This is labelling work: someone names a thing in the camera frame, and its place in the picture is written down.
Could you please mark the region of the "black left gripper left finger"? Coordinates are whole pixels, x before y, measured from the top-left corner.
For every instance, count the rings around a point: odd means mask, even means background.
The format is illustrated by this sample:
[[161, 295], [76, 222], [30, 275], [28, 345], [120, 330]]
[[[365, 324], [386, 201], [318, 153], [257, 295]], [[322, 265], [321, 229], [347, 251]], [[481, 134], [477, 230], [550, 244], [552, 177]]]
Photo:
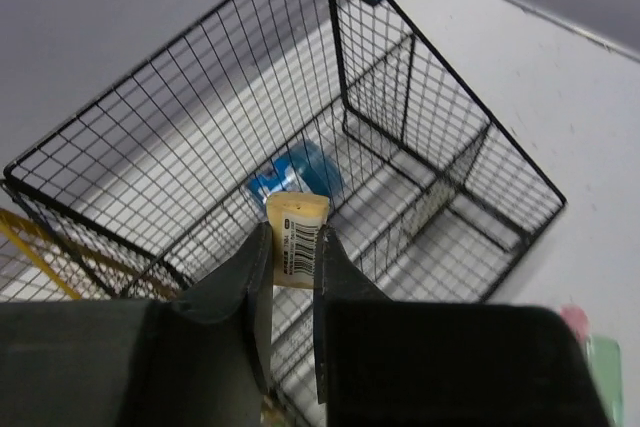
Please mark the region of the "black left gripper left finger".
[[175, 300], [1, 307], [5, 426], [256, 426], [270, 384], [272, 230]]

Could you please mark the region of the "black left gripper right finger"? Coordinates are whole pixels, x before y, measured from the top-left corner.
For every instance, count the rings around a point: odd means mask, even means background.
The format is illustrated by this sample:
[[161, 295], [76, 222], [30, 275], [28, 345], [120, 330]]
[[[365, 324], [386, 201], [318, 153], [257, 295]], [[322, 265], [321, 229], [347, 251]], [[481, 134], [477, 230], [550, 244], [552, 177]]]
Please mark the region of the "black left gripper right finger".
[[317, 398], [330, 426], [606, 426], [567, 323], [535, 306], [393, 300], [323, 227]]

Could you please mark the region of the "beige eraser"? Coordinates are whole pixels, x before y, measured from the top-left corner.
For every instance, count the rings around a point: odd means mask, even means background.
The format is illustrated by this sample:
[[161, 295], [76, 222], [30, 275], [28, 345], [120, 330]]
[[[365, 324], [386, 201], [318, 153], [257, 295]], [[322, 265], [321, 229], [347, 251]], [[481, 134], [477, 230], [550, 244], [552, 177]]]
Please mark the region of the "beige eraser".
[[267, 198], [275, 285], [313, 288], [316, 243], [329, 208], [328, 197], [313, 193], [281, 191]]

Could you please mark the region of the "pink translucent highlighter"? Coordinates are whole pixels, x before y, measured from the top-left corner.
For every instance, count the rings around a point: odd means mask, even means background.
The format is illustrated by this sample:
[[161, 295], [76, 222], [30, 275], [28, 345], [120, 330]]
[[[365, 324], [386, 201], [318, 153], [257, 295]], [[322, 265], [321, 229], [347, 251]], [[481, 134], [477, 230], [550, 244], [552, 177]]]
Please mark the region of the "pink translucent highlighter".
[[568, 304], [560, 308], [560, 316], [572, 330], [576, 339], [584, 343], [590, 333], [590, 322], [586, 312], [575, 304]]

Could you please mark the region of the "blue tape box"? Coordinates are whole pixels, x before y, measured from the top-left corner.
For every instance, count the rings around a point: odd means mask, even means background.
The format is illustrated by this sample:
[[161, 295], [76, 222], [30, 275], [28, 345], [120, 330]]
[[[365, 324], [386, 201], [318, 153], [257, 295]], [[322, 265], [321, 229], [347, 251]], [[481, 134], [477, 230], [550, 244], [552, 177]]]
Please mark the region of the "blue tape box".
[[303, 140], [271, 159], [246, 183], [252, 200], [263, 215], [266, 202], [277, 192], [302, 192], [333, 200], [343, 191], [343, 179], [334, 160], [314, 142]]

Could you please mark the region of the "green translucent highlighter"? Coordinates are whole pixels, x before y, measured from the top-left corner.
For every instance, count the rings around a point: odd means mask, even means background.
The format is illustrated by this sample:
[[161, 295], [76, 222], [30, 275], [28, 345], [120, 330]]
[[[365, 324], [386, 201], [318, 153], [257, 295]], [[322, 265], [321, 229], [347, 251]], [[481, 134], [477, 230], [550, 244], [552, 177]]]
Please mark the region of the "green translucent highlighter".
[[591, 335], [585, 344], [586, 358], [599, 398], [612, 426], [624, 425], [621, 350], [610, 337]]

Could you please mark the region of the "grey eraser block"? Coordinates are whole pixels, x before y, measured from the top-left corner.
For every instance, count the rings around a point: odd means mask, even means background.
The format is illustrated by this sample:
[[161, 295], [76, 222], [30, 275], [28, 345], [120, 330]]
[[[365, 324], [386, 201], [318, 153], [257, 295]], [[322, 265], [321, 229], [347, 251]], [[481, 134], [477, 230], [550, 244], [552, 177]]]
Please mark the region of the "grey eraser block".
[[409, 217], [404, 232], [416, 235], [426, 224], [456, 195], [455, 188], [444, 179], [436, 180], [427, 192], [416, 202], [415, 210]]

